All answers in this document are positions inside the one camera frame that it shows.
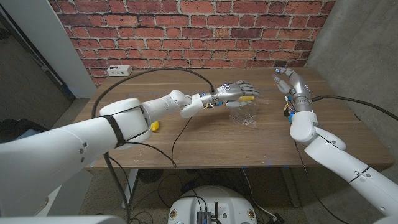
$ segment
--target electrical cord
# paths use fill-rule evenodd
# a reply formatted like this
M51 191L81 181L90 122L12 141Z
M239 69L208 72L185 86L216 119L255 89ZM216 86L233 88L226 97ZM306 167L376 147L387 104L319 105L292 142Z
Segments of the electrical cord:
M180 197L179 199L181 199L181 198L187 198L187 197L196 197L196 198L200 198L200 199L205 203L205 211L207 212L207 203L205 202L205 199L203 199L203 198L201 198L201 197L199 197L199 196L197 196L197 195L182 196L182 197Z
M123 82L125 82L125 81L127 81L127 80L130 80L130 79L132 79L132 78L136 78L136 77L138 77L138 76L140 76L140 75L143 75L143 74L147 74L147 73L155 72L155 71L161 71L161 70L178 70L178 71L184 71L184 72L192 73L192 74L194 74L194 75L196 75L196 76L202 78L202 79L203 79L204 81L206 81L207 83L209 83L211 93L214 93L214 92L215 92L215 89L214 89L213 84L212 84L207 78L205 78L204 76L200 75L199 73L194 72L194 71L191 71L191 70L186 70L186 69L182 69L182 68L158 68L158 69L153 69L153 70L147 70L147 71L139 72L139 73L137 73L137 74L135 74L135 75L126 77L126 78L124 78L124 79L122 79L122 80L116 82L115 84L111 85L108 89L106 89L106 90L96 99L96 101L94 102L93 108L92 108L92 110L91 110L91 118L92 118L92 119L93 119L93 118L96 118L96 109L97 109L97 107L98 107L98 104L100 103L100 101L102 100L102 98L104 98L104 96L105 96L106 94L108 94L113 88L117 87L117 86L120 85L121 83L123 83ZM104 154L104 160L105 160L105 162L106 162L106 165L108 166L108 169L109 169L109 171L110 171L110 173L111 173L111 176L112 176L113 180L114 180L115 183L116 183L116 187L118 188L118 190L120 191L120 194L122 195L122 199L123 199L124 204L125 204L125 205L128 205L127 198L126 198L126 194L124 193L124 190L123 190L123 188L122 188L122 186L121 186L121 184L120 184L120 182L119 182L119 179L118 179L118 177L117 177L117 175L116 175L116 173L115 173L115 171L114 171L114 169L113 169L112 163L111 163L111 161L110 161L110 159L109 159L109 153L108 153L108 152ZM126 206L126 213L127 213L127 221L129 221L129 220L130 220L130 213L129 213L129 208L128 208L128 206Z
M299 151L299 147L297 147L296 141L294 141L294 145L296 146L296 150L297 150L298 156L300 157L301 163L303 164L304 171L305 171L305 175L307 176L308 184L309 184L309 186L310 186L310 188L311 188L312 194L314 194L315 198L317 198L317 200L319 201L319 203L321 203L322 207L323 207L324 209L326 209L326 211L328 211L328 213L330 213L330 215L332 215L333 217L335 217L337 220L339 220L339 221L342 222L342 223L349 224L348 222L346 222L346 221L340 219L340 218L337 217L335 214L333 214L333 213L321 202L321 200L319 199L319 197L318 197L317 194L315 193L315 190L312 188L312 185L311 185L311 182L310 182L310 177L309 177L308 172L307 172L307 168L306 168L305 165L304 165L304 161L303 161L303 158L301 157L301 154L300 154L300 151Z
M126 181L127 181L127 185L129 186L129 191L130 191L130 200L129 200L129 207L130 207L130 203L131 203L131 199L132 199L132 190L131 190L131 185L130 185L130 181L129 181L129 177L127 176L127 173L126 173L126 171L124 170L124 168L123 168L123 166L118 162L118 161L116 161L115 159L113 159L111 156L109 157L113 162L115 162L121 169L122 169L122 171L123 171L123 173L124 173L124 176L126 177Z
M154 217L153 217L149 212L145 212L145 211L139 212L139 213L137 213L136 215L134 215L133 218L132 218L132 220L137 219L136 217L139 216L140 214L148 214L149 217L150 217L150 222L151 222L152 224L154 223Z
M177 142L178 138L180 137L180 135L184 132L185 128L187 127L187 125L189 124L189 122L191 121L192 117L188 120L188 122L186 123L186 125L184 126L184 128L182 129L182 131L180 132L180 134L177 136L177 138L174 140L173 143L173 147L172 147L172 158L171 160L173 161L173 152L174 152L174 145Z
M120 184L120 181L119 181L119 179L118 179L118 177L117 177L117 175L116 175L116 173L115 173L115 171L114 171L114 169L113 169L111 160L109 159L109 153L108 153L108 152L104 154L104 160L105 160L106 165L107 165L108 167L112 167L112 169L109 169L109 171L110 171L110 173L111 173L111 176L112 176L114 182L116 183L116 187L118 188L119 192L120 192L121 195L122 195L122 199L123 199L123 202L124 202L125 208L126 208L127 222L129 222L129 221L130 221L129 203L127 202L126 194L124 193L124 190L123 190L123 188L122 188L122 185Z
M141 142L129 142L129 141L126 141L126 143L127 143L127 144L139 144L139 145L142 145L142 146L151 147L151 148L155 149L156 151L160 152L163 156L165 156L166 158L168 158L170 161L172 161L172 164L173 164L174 168L177 167L176 163L174 162L174 160L173 160L172 158L170 158L170 156L166 155L166 153L164 153L164 152L161 151L160 149L156 148L155 146L151 146L150 144L145 144L145 143L141 143Z
M342 96L325 95L325 96L316 96L316 97L312 98L312 101L316 102L316 101L322 100L324 98L331 98L331 99L337 99L337 100L346 100L346 101L351 101L351 102L355 102L355 103L361 103L363 105L370 106L370 107L372 107L374 109L377 109L377 110L385 113L386 115L390 116L391 118L395 119L396 121L398 121L398 116L394 115L390 111L388 111L388 110L386 110L384 108L381 108L380 106L377 106L377 105L374 105L372 103L368 103L368 102L365 102L365 101L362 101L362 100L355 100L355 99L352 99L352 98L347 98L347 97L342 97Z
M200 205L200 201L199 201L198 194L195 192L195 190L192 189L192 191L193 191L193 193L195 193L195 195L197 196L198 203L199 203L199 211L201 211L201 205Z
M276 222L276 221L278 220L278 218L277 218L274 214L272 214L271 212L268 212L267 210L263 209L263 208L254 200L253 191L251 190L251 186L250 186L249 179L248 179L246 173L244 172L244 169L243 169L243 168L242 168L242 171L243 171L243 174L244 174L246 180L248 181L248 185L249 185L250 193L251 193L251 198L252 198L254 204L257 205L257 207L259 207L263 212L266 212L268 215L272 216L272 219Z
M163 203L167 208L171 208L171 206L167 205L166 202L163 200L162 196L160 196L160 186L162 185L163 181L164 181L165 179L167 179L168 177L170 177L170 176L176 176L176 177L178 177L178 179L180 180L181 187L183 187L181 177L179 177L179 176L176 175L176 174L169 174L169 175L167 175L165 178L163 178L163 179L160 181L159 186L157 187L157 195L159 196L160 200L162 201L162 203Z

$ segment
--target robot forearm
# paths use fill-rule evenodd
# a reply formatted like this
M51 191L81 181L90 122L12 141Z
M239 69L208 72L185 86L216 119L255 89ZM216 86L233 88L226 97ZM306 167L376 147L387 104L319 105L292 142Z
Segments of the robot forearm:
M345 179L384 215L398 213L398 185L372 167L317 137L305 152L315 161Z

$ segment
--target black strap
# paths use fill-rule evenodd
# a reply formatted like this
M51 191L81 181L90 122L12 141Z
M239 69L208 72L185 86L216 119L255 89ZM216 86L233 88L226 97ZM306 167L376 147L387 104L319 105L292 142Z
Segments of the black strap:
M124 140L123 133L120 130L120 127L119 127L118 123L116 122L116 120L113 118L112 115L104 115L102 117L105 118L109 122L109 124L111 125L111 127L114 131L114 134L116 135L116 139L118 139L118 143L116 143L115 148L117 148L119 146L123 146L126 143L126 141Z

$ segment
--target silver robotic hand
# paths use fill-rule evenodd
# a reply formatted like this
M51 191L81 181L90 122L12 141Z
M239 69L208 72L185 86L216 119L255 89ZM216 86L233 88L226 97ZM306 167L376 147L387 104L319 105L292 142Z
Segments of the silver robotic hand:
M236 101L241 96L258 96L259 93L255 87L247 81L236 81L234 83L225 83L217 88L215 93L202 94L201 100L204 105L218 105L225 102L228 108L238 108L246 106L252 101Z

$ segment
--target wooden table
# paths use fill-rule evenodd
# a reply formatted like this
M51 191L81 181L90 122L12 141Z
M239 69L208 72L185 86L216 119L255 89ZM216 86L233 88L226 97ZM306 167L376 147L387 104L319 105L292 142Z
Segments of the wooden table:
M304 77L312 96L335 95L314 69L294 70ZM229 118L230 110L225 106L203 110L192 118L175 144L174 160L177 168L302 166L289 134L290 123L282 114L285 98L272 80L273 68L195 71L207 77L214 86L237 80L251 82L261 94L254 100L258 104L257 127L234 124ZM122 78L108 77L75 122L90 119L95 99L120 79ZM186 72L148 73L116 87L103 98L97 111L117 100L138 98L143 102L160 98L174 89L192 95L209 91L209 86L202 79ZM340 137L347 145L346 151L354 157L371 166L384 168L394 162L387 149L343 101L321 100L313 104L313 110L318 116L319 127ZM178 113L162 118L159 130L146 143L171 156L172 144L187 121ZM304 153L302 146L299 149L306 166L320 166ZM145 146L124 151L112 150L110 155L123 167L130 169L173 167L166 157ZM93 168L106 168L102 157L95 162Z

